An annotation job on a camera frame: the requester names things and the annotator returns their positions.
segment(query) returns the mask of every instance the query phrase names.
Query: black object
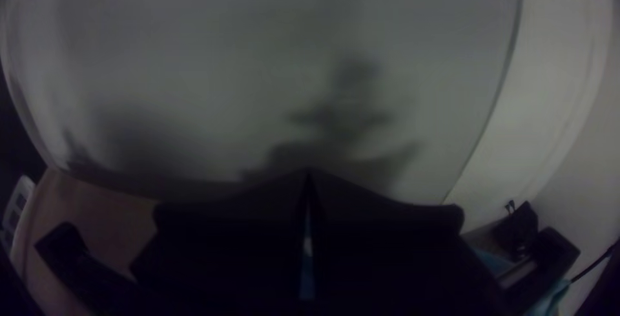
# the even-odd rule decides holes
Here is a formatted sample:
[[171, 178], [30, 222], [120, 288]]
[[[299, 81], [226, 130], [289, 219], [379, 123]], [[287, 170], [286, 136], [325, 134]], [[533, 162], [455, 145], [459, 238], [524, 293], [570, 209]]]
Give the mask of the black object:
[[530, 249], [536, 269], [506, 290], [510, 309], [517, 315], [525, 313], [560, 281], [579, 254], [579, 250], [556, 230], [543, 229]]
[[91, 310], [110, 315], [183, 315], [191, 308], [155, 295], [92, 258], [77, 229], [57, 226], [37, 244], [41, 258]]
[[[308, 217], [315, 298], [300, 302]], [[96, 262], [69, 224], [37, 249], [81, 300], [111, 315], [511, 315], [574, 261], [559, 234], [543, 231], [532, 246], [539, 269], [502, 291], [460, 238], [460, 208], [394, 202], [315, 170], [226, 200], [163, 204], [154, 218], [158, 234], [131, 267], [138, 284]]]
[[514, 261], [526, 257], [537, 234], [538, 215], [527, 201], [493, 229], [493, 237]]

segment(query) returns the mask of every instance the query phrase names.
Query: wooden table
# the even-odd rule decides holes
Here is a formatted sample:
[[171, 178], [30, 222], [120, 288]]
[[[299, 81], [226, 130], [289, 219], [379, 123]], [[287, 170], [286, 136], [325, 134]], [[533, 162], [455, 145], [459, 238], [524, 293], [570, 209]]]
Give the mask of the wooden table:
[[62, 222], [74, 224], [94, 257], [133, 280], [129, 264], [156, 232], [156, 201], [48, 169], [26, 204], [10, 254], [17, 274], [48, 316], [92, 315], [49, 270], [34, 244]]

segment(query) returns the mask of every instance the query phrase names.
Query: white wall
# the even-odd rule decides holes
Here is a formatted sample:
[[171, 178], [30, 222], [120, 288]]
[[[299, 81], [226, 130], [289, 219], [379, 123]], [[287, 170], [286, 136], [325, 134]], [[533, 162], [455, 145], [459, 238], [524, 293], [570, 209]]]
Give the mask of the white wall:
[[[620, 0], [614, 0], [612, 41], [594, 107], [577, 141], [533, 201], [541, 223], [556, 228], [580, 250], [573, 277], [620, 236]], [[573, 315], [605, 264], [575, 283], [561, 304]]]
[[612, 0], [523, 0], [519, 34], [489, 124], [446, 203], [464, 231], [531, 200], [558, 168], [591, 109], [606, 63]]
[[[368, 169], [347, 175], [438, 204], [487, 121], [516, 11], [517, 0], [2, 0], [0, 49], [60, 167], [217, 181], [304, 159], [299, 146], [321, 135], [291, 115], [329, 98], [353, 53], [378, 67], [366, 103], [389, 123], [335, 152]], [[341, 173], [319, 149], [301, 153]]]

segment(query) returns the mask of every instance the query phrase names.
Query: cable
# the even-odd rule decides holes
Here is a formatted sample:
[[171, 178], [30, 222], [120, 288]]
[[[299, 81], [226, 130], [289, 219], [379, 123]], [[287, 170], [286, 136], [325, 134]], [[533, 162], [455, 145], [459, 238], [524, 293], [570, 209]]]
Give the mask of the cable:
[[592, 264], [590, 264], [590, 266], [585, 268], [577, 276], [575, 276], [572, 279], [570, 279], [570, 283], [573, 284], [573, 283], [577, 282], [580, 278], [584, 277], [592, 269], [596, 268], [605, 258], [608, 258], [614, 252], [614, 249], [615, 249], [616, 245], [618, 245], [618, 241], [616, 241], [614, 244], [612, 244], [611, 247], [609, 247], [605, 251], [605, 253], [603, 253], [603, 255], [601, 255], [597, 260], [595, 260]]

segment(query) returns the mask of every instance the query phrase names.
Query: white strip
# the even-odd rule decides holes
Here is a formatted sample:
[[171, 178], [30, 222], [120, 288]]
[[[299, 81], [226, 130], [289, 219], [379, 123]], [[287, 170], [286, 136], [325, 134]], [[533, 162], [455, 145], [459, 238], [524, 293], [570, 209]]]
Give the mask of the white strip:
[[464, 231], [532, 199], [590, 112], [605, 67], [612, 0], [523, 0], [513, 60], [489, 124], [446, 203]]

